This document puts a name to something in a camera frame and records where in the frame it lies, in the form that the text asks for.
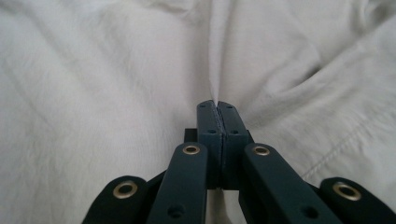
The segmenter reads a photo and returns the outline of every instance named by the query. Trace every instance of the white sheet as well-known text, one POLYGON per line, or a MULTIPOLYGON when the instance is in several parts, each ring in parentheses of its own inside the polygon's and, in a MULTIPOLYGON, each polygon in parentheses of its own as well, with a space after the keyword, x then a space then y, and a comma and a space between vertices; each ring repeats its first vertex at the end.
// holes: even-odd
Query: white sheet
MULTIPOLYGON (((0 223, 79 223, 112 179, 166 169, 207 99, 304 180, 346 177, 396 210, 395 8, 1 0, 0 223)), ((207 223, 245 223, 235 192, 209 195, 207 223)))

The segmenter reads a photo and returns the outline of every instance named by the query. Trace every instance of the brass grommet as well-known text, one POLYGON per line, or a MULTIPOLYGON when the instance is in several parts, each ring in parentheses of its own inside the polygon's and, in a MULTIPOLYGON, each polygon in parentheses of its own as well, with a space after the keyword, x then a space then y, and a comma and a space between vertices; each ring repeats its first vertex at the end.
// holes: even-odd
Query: brass grommet
POLYGON ((186 146, 183 148, 183 152, 188 154, 188 155, 195 155, 197 154, 201 149, 196 147, 196 146, 186 146))
POLYGON ((332 189, 341 197, 350 201, 358 201, 361 199, 361 193, 343 182, 337 182, 332 186, 332 189))
POLYGON ((127 181, 123 181, 121 183, 119 183, 113 190, 113 195, 114 197, 118 198, 118 199, 126 199, 131 197, 132 195, 134 195, 137 192, 137 185, 134 181, 132 180, 127 180, 127 181), (125 186, 129 186, 131 187, 131 190, 127 191, 127 192, 121 192, 120 189, 122 187, 125 186))
POLYGON ((254 153, 259 156, 267 156, 270 154, 270 149, 266 147, 254 147, 253 148, 254 153))

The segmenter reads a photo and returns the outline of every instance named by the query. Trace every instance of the white fabric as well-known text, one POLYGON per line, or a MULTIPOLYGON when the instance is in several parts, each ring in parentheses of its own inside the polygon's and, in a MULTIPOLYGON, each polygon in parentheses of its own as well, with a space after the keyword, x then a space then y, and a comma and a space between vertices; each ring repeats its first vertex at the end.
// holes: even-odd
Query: white fabric
MULTIPOLYGON (((208 99, 235 105, 304 180, 346 177, 396 210, 395 11, 0 0, 0 223, 81 222, 112 179, 166 169, 208 99)), ((221 194, 207 223, 245 223, 236 192, 221 194)))

